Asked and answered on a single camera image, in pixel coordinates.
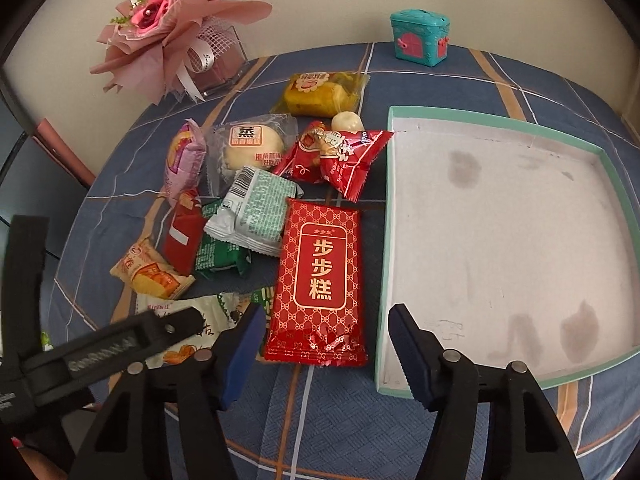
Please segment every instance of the red snack package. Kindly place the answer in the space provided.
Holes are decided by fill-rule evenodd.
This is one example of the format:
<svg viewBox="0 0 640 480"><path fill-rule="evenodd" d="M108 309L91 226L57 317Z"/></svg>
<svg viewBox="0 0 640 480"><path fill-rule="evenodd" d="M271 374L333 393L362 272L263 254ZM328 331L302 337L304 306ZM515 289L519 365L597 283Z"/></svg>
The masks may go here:
<svg viewBox="0 0 640 480"><path fill-rule="evenodd" d="M345 199L357 202L371 163L393 132L323 132L316 135L322 177Z"/></svg>
<svg viewBox="0 0 640 480"><path fill-rule="evenodd" d="M181 193L164 241L164 257L180 274L191 274L206 223L197 191Z"/></svg>
<svg viewBox="0 0 640 480"><path fill-rule="evenodd" d="M320 148L316 143L316 135L326 131L321 121L313 121L298 136L298 140L273 168L273 173L292 180L320 184Z"/></svg>
<svg viewBox="0 0 640 480"><path fill-rule="evenodd" d="M267 361L362 366L360 212L289 199Z"/></svg>

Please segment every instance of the teal toy box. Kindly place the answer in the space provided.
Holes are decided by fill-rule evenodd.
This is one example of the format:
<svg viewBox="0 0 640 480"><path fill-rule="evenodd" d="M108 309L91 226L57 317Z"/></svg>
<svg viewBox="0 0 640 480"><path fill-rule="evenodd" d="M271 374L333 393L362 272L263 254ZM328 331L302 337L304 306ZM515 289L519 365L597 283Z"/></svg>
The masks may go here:
<svg viewBox="0 0 640 480"><path fill-rule="evenodd" d="M396 57L434 66L447 57L449 19L444 14L405 9L391 15Z"/></svg>

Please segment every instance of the metal screw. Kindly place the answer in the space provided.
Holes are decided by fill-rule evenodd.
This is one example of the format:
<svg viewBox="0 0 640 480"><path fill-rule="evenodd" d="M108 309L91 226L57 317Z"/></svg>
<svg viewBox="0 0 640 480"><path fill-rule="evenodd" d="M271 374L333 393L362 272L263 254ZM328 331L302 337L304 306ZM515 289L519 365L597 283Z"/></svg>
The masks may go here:
<svg viewBox="0 0 640 480"><path fill-rule="evenodd" d="M204 362L211 359L212 355L211 350L208 348L201 348L193 355L193 358L196 359L196 361Z"/></svg>
<svg viewBox="0 0 640 480"><path fill-rule="evenodd" d="M526 372L527 370L529 370L527 368L527 365L524 364L522 361L514 361L513 363L511 363L511 369L514 372L517 372L519 374L523 374L524 372Z"/></svg>
<svg viewBox="0 0 640 480"><path fill-rule="evenodd" d="M145 369L145 365L140 362L131 363L127 366L127 372L131 375L138 375L142 370Z"/></svg>
<svg viewBox="0 0 640 480"><path fill-rule="evenodd" d="M458 361L460 361L460 352L458 352L457 350L445 350L442 353L442 356L444 357L445 361L449 361L450 363L457 363Z"/></svg>

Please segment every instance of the white ribbon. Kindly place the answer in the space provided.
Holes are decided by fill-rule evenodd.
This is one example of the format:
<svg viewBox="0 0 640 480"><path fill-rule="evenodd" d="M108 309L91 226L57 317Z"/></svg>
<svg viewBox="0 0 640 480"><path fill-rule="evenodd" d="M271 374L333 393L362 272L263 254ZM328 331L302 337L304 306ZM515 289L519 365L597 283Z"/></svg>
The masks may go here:
<svg viewBox="0 0 640 480"><path fill-rule="evenodd" d="M196 55L200 59L200 65L201 65L198 68L194 67L193 63L191 62L191 59L187 56L187 61L190 65L192 72L197 72L197 73L206 72L207 70L210 70L213 67L215 56L213 55L213 50L209 46L209 43L207 43L204 40L201 40L200 38L196 38L195 40L193 40L193 43L191 43L189 50L193 50L196 53ZM187 92L187 94L191 96L191 98L193 98L194 100L200 100L200 101L205 100L202 94L200 93L200 91L198 90L197 86L193 82L193 79L191 79L189 72L187 72L187 66L185 65L184 61L178 67L178 71L176 72L176 75L178 76L180 83L182 83L184 90Z"/></svg>

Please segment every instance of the table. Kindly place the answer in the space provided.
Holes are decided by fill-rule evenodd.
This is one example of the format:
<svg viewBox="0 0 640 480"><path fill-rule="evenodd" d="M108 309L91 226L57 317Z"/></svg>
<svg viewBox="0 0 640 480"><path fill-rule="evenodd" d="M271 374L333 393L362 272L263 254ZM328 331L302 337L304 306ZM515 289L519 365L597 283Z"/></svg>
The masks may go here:
<svg viewBox="0 0 640 480"><path fill-rule="evenodd" d="M533 66L450 46L433 68L399 60L391 43L328 46L252 62L233 88L208 102L165 98L149 107L116 147L71 229L54 282L44 328L54 345L133 312L134 294L109 269L139 237L159 245L170 210L158 198L169 143L186 118L223 123L267 113L295 72L365 70L361 115L369 129L386 127L388 107L418 105L473 110L530 121L607 150L640 212L640 151L616 113L581 86ZM302 128L309 119L300 118ZM241 479L412 478L434 415L418 402L381 396L373 383L386 199L386 154L372 166L357 205L328 186L303 186L305 199L362 210L364 297L370 364L318 368L256 363L241 400L221 421ZM257 255L245 278L219 273L198 281L185 298L248 292L276 280L277 259ZM104 399L106 382L93 388ZM587 479L608 479L640 438L640 356L611 370L545 392L577 452ZM177 415L167 414L175 478L185 478ZM478 412L470 478L484 459L488 407Z"/></svg>

